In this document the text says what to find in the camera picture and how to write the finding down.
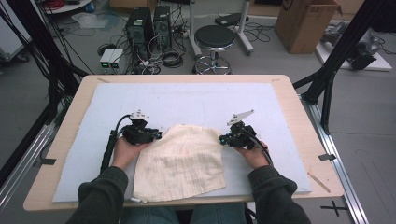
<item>beige cloth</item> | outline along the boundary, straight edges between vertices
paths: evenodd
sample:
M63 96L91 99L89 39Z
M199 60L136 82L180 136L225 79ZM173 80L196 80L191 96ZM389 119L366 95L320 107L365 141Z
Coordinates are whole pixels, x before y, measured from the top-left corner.
M171 127L144 149L134 175L134 197L148 202L190 198L226 186L219 134L194 125Z

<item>black stool seat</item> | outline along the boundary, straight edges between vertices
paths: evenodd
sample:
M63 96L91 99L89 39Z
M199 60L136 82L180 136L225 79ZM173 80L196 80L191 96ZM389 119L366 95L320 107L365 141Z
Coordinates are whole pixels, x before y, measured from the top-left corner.
M230 29L219 25L207 25L195 32L195 42L204 48L227 48L235 41L235 35Z

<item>dark green sleeve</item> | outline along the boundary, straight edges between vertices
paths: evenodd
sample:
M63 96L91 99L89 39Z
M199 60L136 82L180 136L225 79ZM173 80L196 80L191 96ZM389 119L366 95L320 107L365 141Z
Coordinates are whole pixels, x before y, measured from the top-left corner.
M78 208L66 222L119 223L128 176L118 167L109 167L92 182L78 189Z
M311 223L304 209L291 198L297 190L296 183L280 175L273 166L252 171L248 179L259 224Z

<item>stool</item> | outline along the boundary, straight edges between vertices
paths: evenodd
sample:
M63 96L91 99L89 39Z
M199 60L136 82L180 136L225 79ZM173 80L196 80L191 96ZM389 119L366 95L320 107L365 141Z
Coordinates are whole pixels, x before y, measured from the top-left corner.
M230 48L235 41L233 31L224 26L208 25L199 28L194 35L194 40L200 49L210 51L210 56L203 56L195 62L193 73L203 74L231 74L230 64L219 57L218 51Z

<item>equipment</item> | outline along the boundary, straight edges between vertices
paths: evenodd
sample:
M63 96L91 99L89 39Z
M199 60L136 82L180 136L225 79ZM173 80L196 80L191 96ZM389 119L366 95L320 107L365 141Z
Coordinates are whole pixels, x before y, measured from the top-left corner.
M126 118L129 118L132 124L126 125L119 131L121 122ZM131 115L125 115L119 120L116 129L110 131L106 151L103 155L102 165L100 167L100 173L102 173L110 164L111 155L113 154L113 148L116 145L117 139L121 134L132 145L150 143L154 141L154 139L161 139L163 137L163 133L159 132L158 129L146 128L146 125L148 124L146 122L146 119L149 119L149 116L146 116L142 114L140 110L137 110L137 112L132 113Z
M113 74L121 74L123 71L123 65L125 64L122 57L123 50L122 49L114 49L113 54L111 55L110 58L110 67L111 67L111 72Z
M224 146L243 147L247 150L259 147L268 162L272 165L272 160L267 150L268 148L262 145L262 142L256 137L256 132L254 132L253 128L250 125L245 126L245 123L242 122L242 119L253 114L253 112L254 110L250 110L245 113L233 115L231 120L227 122L228 126L231 125L231 132L221 135L219 137L220 143Z
M120 74L123 62L122 49L106 49L102 58L100 59L100 64L102 66L104 74Z
M154 47L154 30L148 7L134 7L125 25L127 38L133 52L148 60Z
M215 23L222 26L231 26L231 25L237 25L240 20L241 20L241 13L233 13L228 16L215 18Z
M154 30L157 36L157 47L172 47L172 32L169 6L156 6L154 11Z
M348 24L344 22L338 23L338 25L333 28L327 29L320 39L321 42L329 42L334 47L338 40L343 35L344 31L347 29ZM359 43L353 49L346 59L352 68L356 70L361 70L367 67L370 63L376 60L373 55L380 50L379 38L371 34L371 28L363 35Z
M111 69L110 69L110 60L111 56L113 55L114 49L106 49L105 52L102 55L102 58L100 59L100 65L102 66L103 69L103 74L107 75L110 74Z

